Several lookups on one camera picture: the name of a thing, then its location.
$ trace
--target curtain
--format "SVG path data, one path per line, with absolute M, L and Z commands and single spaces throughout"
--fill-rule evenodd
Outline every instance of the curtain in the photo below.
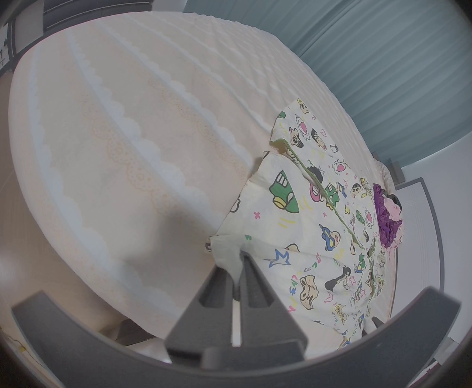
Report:
M 188 0 L 184 11 L 276 35 L 385 163 L 472 130 L 472 27 L 453 0 Z

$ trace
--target purple fabric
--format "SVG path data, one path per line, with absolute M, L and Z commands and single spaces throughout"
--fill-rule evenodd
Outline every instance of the purple fabric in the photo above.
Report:
M 387 248 L 394 238 L 402 221 L 393 221 L 390 219 L 390 214 L 385 208 L 385 197 L 381 185 L 374 184 L 374 206 L 376 208 L 376 216 L 378 217 L 378 227 L 380 229 L 380 242 Z

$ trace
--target wooden floor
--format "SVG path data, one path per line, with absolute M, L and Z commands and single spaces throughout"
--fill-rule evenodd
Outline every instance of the wooden floor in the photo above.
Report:
M 39 290 L 95 331 L 115 326 L 125 317 L 93 293 L 65 264 L 27 208 L 15 176 L 9 143 L 12 76 L 6 73 L 0 78 L 0 327 L 8 335 L 6 338 L 26 346 L 26 357 L 32 361 L 11 307 Z

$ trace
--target curtain fold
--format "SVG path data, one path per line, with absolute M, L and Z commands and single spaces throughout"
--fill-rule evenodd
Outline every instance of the curtain fold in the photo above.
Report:
M 188 0 L 277 36 L 372 152 L 411 164 L 472 130 L 472 28 L 453 0 Z

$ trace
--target bed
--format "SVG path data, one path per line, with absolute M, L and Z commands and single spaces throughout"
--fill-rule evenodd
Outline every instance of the bed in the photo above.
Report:
M 273 35 L 193 13 L 93 20 L 49 36 L 19 61 L 9 104 L 15 171 L 62 259 L 163 338 L 213 267 L 206 238 L 270 150 L 278 112 L 296 98 L 320 111 L 356 173 L 384 186 L 338 100 Z M 382 321 L 395 269 L 392 252 L 371 307 Z M 342 339 L 301 326 L 308 356 Z

